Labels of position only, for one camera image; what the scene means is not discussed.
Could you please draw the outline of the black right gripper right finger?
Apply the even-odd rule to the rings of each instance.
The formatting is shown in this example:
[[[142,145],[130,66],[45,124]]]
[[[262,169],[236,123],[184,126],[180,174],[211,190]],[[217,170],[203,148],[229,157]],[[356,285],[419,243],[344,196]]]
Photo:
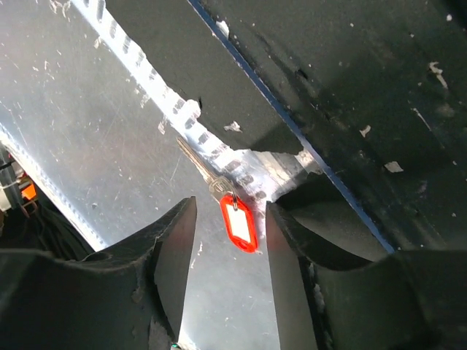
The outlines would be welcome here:
[[[466,253],[399,251],[372,262],[266,206],[281,349],[464,349]]]

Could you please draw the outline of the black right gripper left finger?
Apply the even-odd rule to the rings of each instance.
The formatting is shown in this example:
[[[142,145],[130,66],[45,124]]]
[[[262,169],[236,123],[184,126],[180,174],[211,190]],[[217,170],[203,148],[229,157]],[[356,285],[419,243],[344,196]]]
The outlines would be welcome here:
[[[1,251],[3,349],[172,349],[182,323],[195,198],[80,261]]]

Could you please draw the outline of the key with red tag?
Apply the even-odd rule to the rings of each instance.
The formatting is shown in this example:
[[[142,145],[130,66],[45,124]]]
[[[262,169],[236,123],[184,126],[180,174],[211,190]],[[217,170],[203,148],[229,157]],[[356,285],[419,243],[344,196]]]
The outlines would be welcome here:
[[[182,137],[177,138],[177,143],[203,176],[210,194],[219,203],[231,243],[243,252],[255,253],[258,249],[255,218],[250,207],[237,194],[233,183],[212,171]]]

